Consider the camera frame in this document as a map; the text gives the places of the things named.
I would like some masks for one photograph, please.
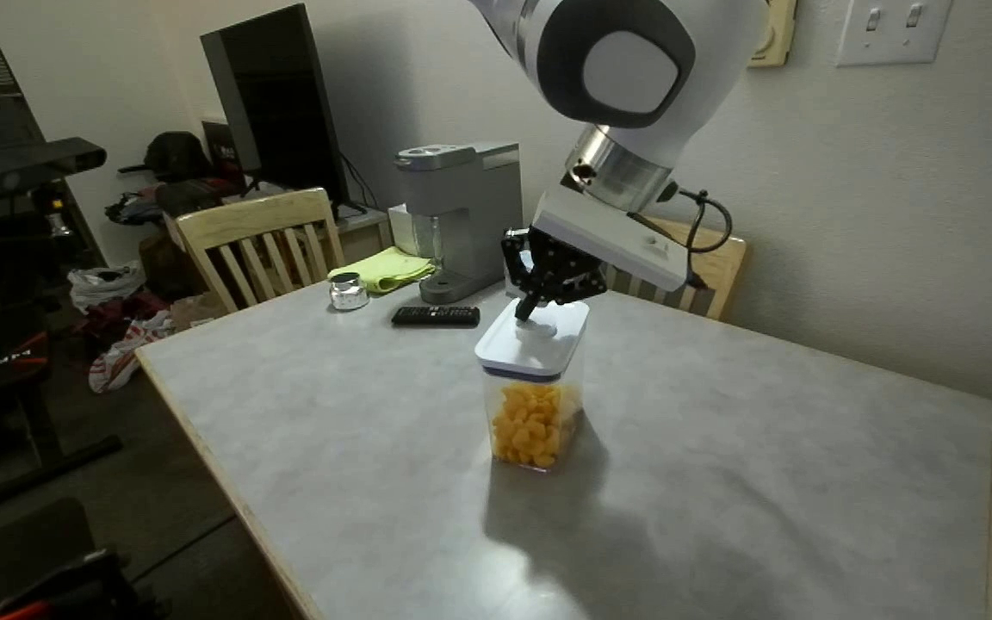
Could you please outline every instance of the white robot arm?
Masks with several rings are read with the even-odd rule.
[[[541,194],[531,262],[509,265],[535,303],[598,294],[595,257],[680,288],[685,247],[632,214],[659,203],[685,142],[748,65],[765,0],[471,0],[543,101],[587,134]]]

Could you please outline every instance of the food container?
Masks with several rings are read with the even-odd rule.
[[[535,472],[555,467],[584,420],[578,348],[589,319],[587,303],[536,307],[516,319],[516,300],[474,343],[485,369],[485,417],[492,457]]]

